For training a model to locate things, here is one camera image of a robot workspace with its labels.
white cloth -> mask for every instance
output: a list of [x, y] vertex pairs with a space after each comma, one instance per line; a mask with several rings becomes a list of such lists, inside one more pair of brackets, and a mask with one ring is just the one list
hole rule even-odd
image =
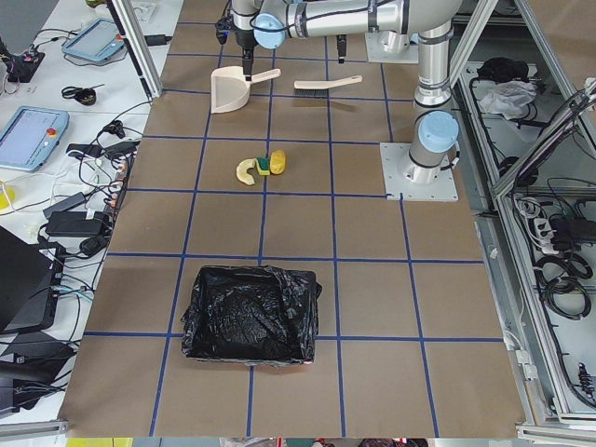
[[485, 114], [501, 114], [505, 119], [522, 118], [527, 115], [528, 105], [536, 97], [534, 84], [511, 81], [497, 84], [480, 101], [480, 108]]

gray floor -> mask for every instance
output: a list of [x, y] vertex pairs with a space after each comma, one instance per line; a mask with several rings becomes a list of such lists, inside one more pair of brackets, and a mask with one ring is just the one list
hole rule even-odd
[[0, 37], [7, 44], [8, 50], [21, 53], [26, 49], [57, 3], [58, 0], [2, 0]]

black plastic bag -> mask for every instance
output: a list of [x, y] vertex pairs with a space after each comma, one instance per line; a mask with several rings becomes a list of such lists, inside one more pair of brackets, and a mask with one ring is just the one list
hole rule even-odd
[[183, 316], [183, 353], [272, 366], [313, 361], [320, 293], [314, 272], [205, 266]]

dustpan handle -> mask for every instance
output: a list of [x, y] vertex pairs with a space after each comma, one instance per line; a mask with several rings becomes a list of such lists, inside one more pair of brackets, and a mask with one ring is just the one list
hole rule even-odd
[[257, 82], [267, 81], [269, 79], [274, 79], [281, 75], [281, 70], [278, 68], [274, 70], [269, 70], [268, 72], [262, 72], [259, 74], [254, 74], [252, 76], [251, 84], [256, 84]]

tablet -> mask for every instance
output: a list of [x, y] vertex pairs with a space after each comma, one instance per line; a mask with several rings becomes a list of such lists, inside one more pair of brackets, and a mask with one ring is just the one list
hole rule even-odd
[[35, 170], [68, 127], [67, 112], [22, 106], [0, 132], [0, 168]]
[[124, 41], [112, 20], [97, 19], [62, 45], [62, 53], [91, 62], [110, 59]]

